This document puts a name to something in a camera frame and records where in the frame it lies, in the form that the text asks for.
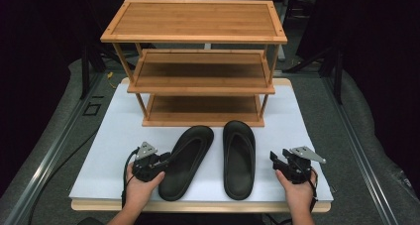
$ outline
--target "table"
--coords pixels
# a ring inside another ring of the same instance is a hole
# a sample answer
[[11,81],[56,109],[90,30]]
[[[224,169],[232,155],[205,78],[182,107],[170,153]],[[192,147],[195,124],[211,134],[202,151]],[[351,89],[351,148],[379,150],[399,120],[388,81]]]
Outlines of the table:
[[[252,128],[256,136],[256,181],[250,197],[236,201],[228,197],[223,187],[223,127],[212,127],[213,145],[198,169],[185,195],[167,202],[154,191],[144,211],[152,212],[253,212],[271,213],[288,211],[284,191],[276,180],[269,160],[269,151],[282,158],[283,148],[314,147],[297,104],[290,81],[273,80],[276,94],[266,107],[265,127]],[[117,88],[103,123],[93,142],[69,197],[74,210],[120,210],[122,174],[125,160],[143,141],[159,149],[171,150],[186,127],[142,127],[142,113],[136,96],[127,93],[126,79]],[[142,95],[147,101],[148,95]],[[320,165],[312,163],[318,171],[318,198],[313,212],[327,212],[334,200]]]

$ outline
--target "wooden board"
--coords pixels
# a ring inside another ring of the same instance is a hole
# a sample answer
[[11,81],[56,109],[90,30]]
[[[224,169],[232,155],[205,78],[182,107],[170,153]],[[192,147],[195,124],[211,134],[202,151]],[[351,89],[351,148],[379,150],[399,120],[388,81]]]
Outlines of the wooden board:
[[274,94],[263,51],[144,50],[130,93]]
[[[120,211],[121,201],[100,199],[72,199],[71,208],[76,211]],[[331,210],[331,202],[318,201],[313,213]],[[206,213],[279,213],[290,212],[286,202],[160,202],[149,201],[144,212],[206,212]]]
[[224,126],[241,120],[252,127],[263,127],[261,103],[255,96],[156,96],[151,95],[143,126]]
[[126,0],[104,43],[286,44],[272,1]]

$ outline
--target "white paper sheet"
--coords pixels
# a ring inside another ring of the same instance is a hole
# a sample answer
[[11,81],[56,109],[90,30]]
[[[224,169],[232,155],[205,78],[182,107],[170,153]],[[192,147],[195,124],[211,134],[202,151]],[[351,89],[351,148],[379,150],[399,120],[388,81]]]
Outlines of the white paper sheet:
[[[114,94],[99,132],[70,193],[73,199],[120,200],[123,169],[127,157],[143,141],[170,152],[187,127],[143,127],[143,113],[134,94],[120,84]],[[244,201],[285,201],[284,190],[272,169],[269,152],[282,160],[282,150],[307,146],[308,137],[299,106],[290,86],[277,85],[264,112],[265,127],[253,127],[256,136],[256,177],[253,192]],[[142,95],[145,103],[148,95]],[[223,127],[212,127],[214,141],[181,201],[233,201],[223,186]],[[318,163],[318,199],[332,201],[328,182]],[[155,190],[151,200],[162,200]]]

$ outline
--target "hand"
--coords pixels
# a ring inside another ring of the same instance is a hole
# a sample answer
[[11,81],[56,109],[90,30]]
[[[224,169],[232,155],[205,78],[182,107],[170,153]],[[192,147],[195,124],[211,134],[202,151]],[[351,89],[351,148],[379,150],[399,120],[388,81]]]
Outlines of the hand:
[[142,211],[152,195],[152,191],[161,183],[164,172],[160,172],[153,180],[143,182],[133,177],[133,163],[127,166],[126,204],[133,209]]
[[133,176],[133,163],[127,166],[126,204],[108,224],[134,224],[143,208],[149,202],[152,191],[161,183],[164,172],[160,172],[153,180],[143,182]]
[[[306,181],[300,184],[293,184],[287,180],[280,170],[275,171],[278,181],[283,185],[287,205],[293,219],[293,224],[314,224],[310,215],[310,205],[313,198],[313,190],[311,184]],[[311,171],[312,184],[316,184],[316,172]]]

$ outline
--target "bamboo shelf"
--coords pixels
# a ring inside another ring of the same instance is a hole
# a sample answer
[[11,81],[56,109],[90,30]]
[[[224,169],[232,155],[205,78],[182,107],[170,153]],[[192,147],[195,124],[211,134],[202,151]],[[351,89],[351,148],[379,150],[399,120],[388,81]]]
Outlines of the bamboo shelf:
[[[112,43],[144,126],[263,126],[278,46],[287,38],[271,1],[126,0],[101,37]],[[134,43],[130,70],[119,44]],[[261,44],[264,50],[142,50],[140,43]],[[276,45],[269,66],[267,45]],[[141,94],[149,94],[146,106]]]

